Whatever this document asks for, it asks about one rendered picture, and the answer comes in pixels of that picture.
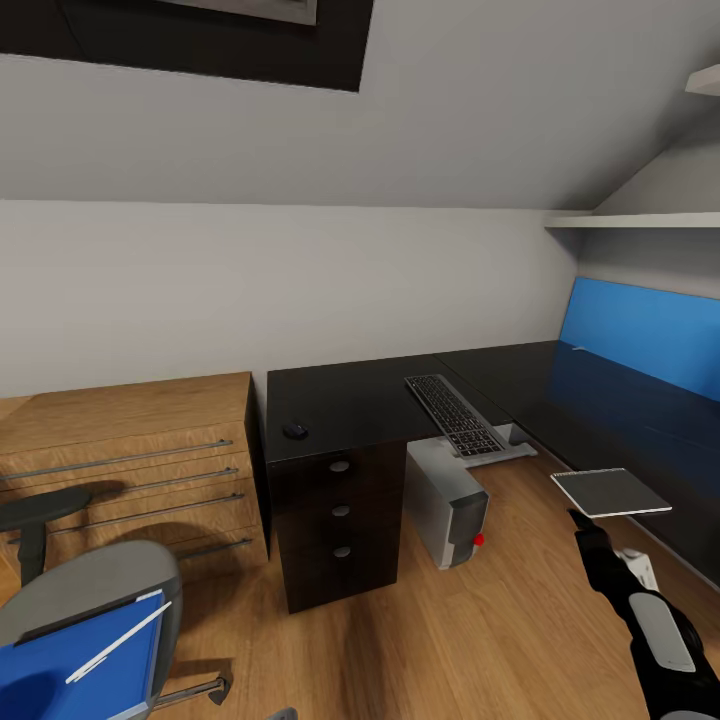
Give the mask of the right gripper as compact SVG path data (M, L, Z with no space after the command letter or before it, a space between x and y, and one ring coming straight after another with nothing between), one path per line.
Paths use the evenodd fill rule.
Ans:
M613 551L609 534L604 529L595 526L593 520L576 509L569 509L571 517L577 525L575 533L580 548L583 564L588 580L596 592L603 592L601 583L604 576L613 571L631 570L619 559Z

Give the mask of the pen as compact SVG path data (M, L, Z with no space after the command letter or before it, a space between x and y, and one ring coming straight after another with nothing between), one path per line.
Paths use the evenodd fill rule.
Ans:
M158 616L158 614L162 613L170 604L172 604L172 603L168 602L167 604L162 606L162 608L160 608L160 610L156 610L156 612L154 612L153 614L150 614L150 616L148 616L148 618L144 618L144 620L142 620L142 622L138 622L138 626L134 626L134 628L132 628L132 630L130 630L130 632L126 632L126 634L124 634L124 636L120 636L121 637L120 640L116 640L116 642L114 642L114 644L110 644L110 646L108 646L108 648L106 648L106 650L102 650L102 652L100 652L100 654L96 654L96 656L94 656L94 658L92 658L90 660L90 662L86 662L86 664L84 664L84 666L82 666L82 668L80 668L79 670L76 670L76 672L74 672L74 674L72 674L72 676L70 676L70 678L66 678L67 684L68 684L68 682L72 682L72 680L74 680L74 682L78 682L78 680L80 680L80 678L82 678L82 676L84 676L84 674L88 674L88 672L90 672L90 670L92 670L92 668L96 668L96 666L98 666L98 664L100 664L100 662L104 662L104 660L106 660L106 658L108 658L108 656L106 656L106 654L108 654L108 652L112 652L112 650L114 650L114 648L116 648L116 646L120 646L120 644L122 644L122 642L124 642L124 640L128 640L128 638L130 638L130 636L132 636L133 634L136 634L136 632L138 632L138 630L140 630L140 628L142 628L142 626L146 626L146 624L148 624L148 622L150 622L150 620L154 620L154 618L156 616Z

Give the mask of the folder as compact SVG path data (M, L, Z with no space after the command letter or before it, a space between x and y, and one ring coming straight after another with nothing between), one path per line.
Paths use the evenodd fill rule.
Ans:
M0 648L0 720L128 720L149 709L163 612L96 654L165 604L163 588Z

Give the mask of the notebook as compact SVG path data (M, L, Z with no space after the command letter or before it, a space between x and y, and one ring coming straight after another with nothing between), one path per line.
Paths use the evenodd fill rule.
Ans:
M590 518L671 509L662 497L623 468L553 473L551 477Z

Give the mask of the mouse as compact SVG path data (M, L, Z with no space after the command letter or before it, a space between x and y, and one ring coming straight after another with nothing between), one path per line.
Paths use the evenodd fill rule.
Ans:
M290 436L301 436L308 429L308 425L296 419L286 420L282 424L282 430Z

